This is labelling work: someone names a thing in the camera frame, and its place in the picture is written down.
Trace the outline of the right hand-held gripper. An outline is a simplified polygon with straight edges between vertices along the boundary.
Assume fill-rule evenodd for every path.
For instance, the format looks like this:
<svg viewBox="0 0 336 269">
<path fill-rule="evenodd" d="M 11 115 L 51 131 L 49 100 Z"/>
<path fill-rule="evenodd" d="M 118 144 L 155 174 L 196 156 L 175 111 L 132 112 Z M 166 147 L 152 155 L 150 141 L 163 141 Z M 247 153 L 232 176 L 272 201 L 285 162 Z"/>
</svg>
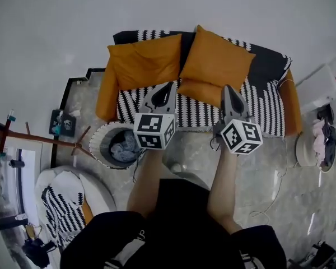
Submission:
<svg viewBox="0 0 336 269">
<path fill-rule="evenodd" d="M 230 111 L 232 116 L 242 116 L 220 118 L 220 136 L 230 153 L 248 155 L 263 144 L 260 125 L 248 113 L 248 104 L 243 96 L 231 86 L 222 88 L 221 111 L 223 115 Z"/>
</svg>

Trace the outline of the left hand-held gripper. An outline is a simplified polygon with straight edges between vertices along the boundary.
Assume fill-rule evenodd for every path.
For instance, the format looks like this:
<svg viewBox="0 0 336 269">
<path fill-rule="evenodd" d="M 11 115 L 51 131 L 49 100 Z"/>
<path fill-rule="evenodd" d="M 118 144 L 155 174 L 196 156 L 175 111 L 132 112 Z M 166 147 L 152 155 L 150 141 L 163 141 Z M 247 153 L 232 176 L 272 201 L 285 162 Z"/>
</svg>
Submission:
<svg viewBox="0 0 336 269">
<path fill-rule="evenodd" d="M 174 82 L 156 85 L 146 94 L 134 118 L 133 133 L 140 148 L 167 148 L 176 132 L 176 94 Z"/>
</svg>

